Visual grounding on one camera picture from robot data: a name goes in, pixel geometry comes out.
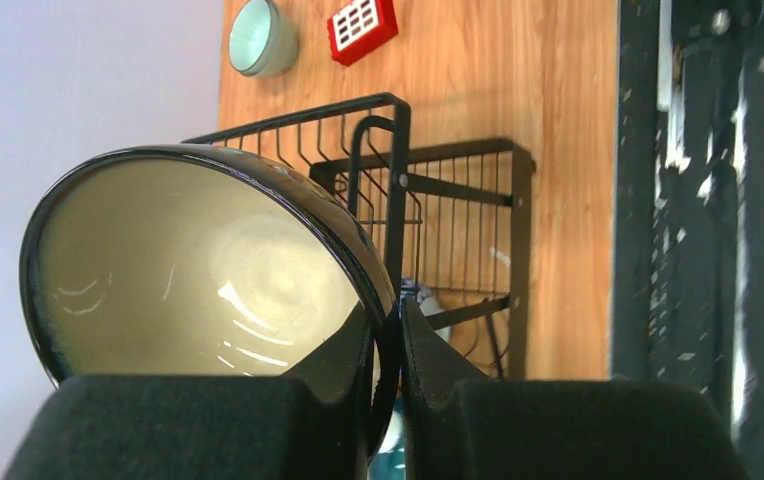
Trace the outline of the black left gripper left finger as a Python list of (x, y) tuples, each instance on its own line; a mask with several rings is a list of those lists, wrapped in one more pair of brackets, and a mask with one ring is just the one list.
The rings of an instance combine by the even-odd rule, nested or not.
[(361, 479), (372, 341), (355, 307), (282, 376), (93, 375), (42, 406), (9, 479)]

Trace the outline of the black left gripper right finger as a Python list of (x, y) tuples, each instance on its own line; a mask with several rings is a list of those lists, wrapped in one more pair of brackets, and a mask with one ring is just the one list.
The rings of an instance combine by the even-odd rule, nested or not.
[(745, 479), (722, 420), (659, 382), (502, 381), (402, 306), (411, 479)]

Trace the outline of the teal glazed large bowl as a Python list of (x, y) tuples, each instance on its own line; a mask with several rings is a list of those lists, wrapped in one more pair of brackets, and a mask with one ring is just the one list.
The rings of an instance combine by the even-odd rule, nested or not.
[(213, 145), (125, 148), (70, 170), (30, 216), (25, 323), (50, 380), (278, 377), (359, 323), (370, 453), (396, 395), (397, 295), (369, 233), (293, 167)]

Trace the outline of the white grid pattern bowl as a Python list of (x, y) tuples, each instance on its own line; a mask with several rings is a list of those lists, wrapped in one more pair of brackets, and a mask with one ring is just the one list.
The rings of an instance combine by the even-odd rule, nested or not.
[(228, 40), (234, 70), (245, 77), (276, 76), (294, 65), (298, 52), (297, 31), (274, 1), (251, 0), (242, 6)]

